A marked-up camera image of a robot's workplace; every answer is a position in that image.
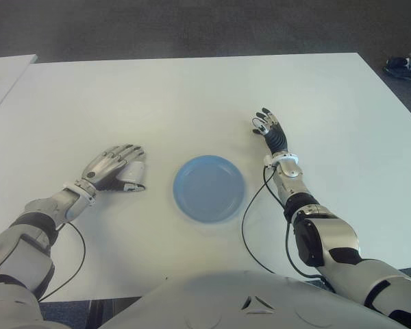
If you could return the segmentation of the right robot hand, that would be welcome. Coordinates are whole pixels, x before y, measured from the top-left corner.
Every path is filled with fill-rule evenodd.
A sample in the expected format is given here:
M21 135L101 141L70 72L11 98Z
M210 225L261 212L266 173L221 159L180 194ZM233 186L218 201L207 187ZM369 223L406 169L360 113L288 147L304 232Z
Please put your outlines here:
M254 128L252 132L264 138L272 155L287 152L287 138L278 119L267 108L262 108L256 116L252 118Z

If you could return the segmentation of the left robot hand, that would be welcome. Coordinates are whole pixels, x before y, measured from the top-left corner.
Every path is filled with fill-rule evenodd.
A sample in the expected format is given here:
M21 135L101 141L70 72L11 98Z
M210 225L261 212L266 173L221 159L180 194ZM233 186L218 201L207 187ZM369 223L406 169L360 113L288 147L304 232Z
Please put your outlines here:
M124 144L113 146L94 158L83 170L82 180L87 181L97 191L144 191L141 181L119 178L118 175L129 165L141 162L145 152L141 146Z

